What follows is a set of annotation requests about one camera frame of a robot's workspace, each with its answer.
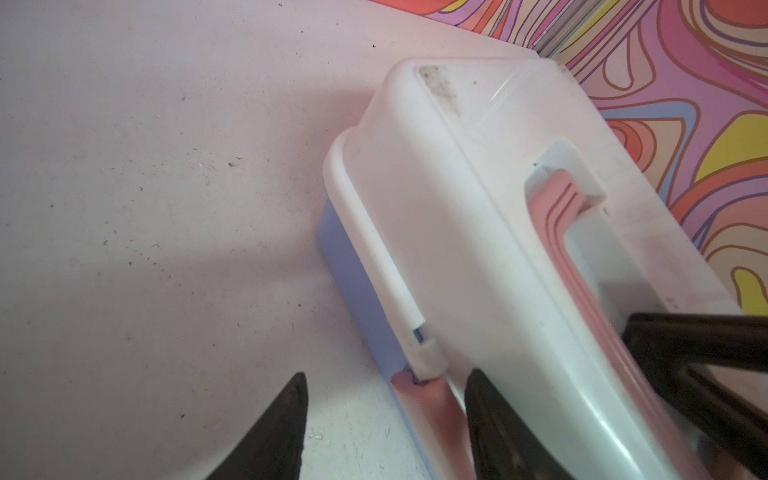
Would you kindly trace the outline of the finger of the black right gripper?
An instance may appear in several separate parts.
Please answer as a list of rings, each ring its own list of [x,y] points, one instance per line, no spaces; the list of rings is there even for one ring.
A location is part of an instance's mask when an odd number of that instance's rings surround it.
[[[767,477],[767,411],[711,371],[767,372],[765,316],[634,313],[622,339],[662,399],[750,473]]]

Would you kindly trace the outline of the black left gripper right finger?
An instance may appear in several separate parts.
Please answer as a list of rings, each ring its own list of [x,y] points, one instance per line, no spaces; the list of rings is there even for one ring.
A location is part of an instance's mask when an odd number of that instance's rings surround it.
[[[476,477],[484,480],[572,480],[479,369],[464,392]]]

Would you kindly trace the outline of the white pink tool box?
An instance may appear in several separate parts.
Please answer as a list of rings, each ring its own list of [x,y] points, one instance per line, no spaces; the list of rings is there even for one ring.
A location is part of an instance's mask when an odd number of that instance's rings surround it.
[[[482,371],[577,479],[705,479],[621,334],[740,309],[575,79],[408,59],[323,166],[321,252],[429,475],[475,475]]]

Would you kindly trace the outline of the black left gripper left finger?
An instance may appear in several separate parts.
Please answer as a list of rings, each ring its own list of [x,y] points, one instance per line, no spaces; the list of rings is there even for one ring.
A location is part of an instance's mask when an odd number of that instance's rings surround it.
[[[308,386],[295,373],[208,480],[297,480],[302,466]]]

